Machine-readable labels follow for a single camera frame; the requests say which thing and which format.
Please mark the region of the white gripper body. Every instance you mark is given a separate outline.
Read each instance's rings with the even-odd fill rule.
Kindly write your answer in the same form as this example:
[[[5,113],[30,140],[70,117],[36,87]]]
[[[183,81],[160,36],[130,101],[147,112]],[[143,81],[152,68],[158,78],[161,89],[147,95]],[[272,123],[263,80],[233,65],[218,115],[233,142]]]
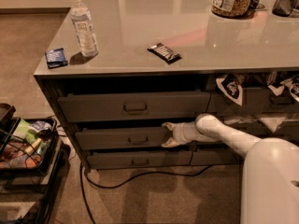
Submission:
[[[185,131],[186,128],[184,123],[178,123],[174,126],[172,131],[173,133],[172,138],[176,144],[185,145],[190,142],[190,140],[185,135]]]

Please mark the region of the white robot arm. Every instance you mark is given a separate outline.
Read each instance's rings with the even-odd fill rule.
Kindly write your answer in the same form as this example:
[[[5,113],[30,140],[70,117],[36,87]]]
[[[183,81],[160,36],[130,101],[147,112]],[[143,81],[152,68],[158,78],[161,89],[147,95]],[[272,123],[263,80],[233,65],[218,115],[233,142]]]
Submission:
[[[221,141],[244,158],[240,224],[299,224],[299,146],[244,133],[210,114],[163,126],[172,132],[164,147]]]

